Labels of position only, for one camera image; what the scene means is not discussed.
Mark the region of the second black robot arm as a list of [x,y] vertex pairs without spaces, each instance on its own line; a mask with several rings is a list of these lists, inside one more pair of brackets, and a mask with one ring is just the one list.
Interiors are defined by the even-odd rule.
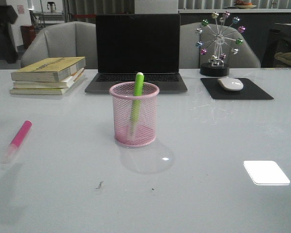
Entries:
[[15,63],[18,54],[8,32],[8,24],[14,24],[17,13],[11,5],[0,5],[0,54],[9,63]]

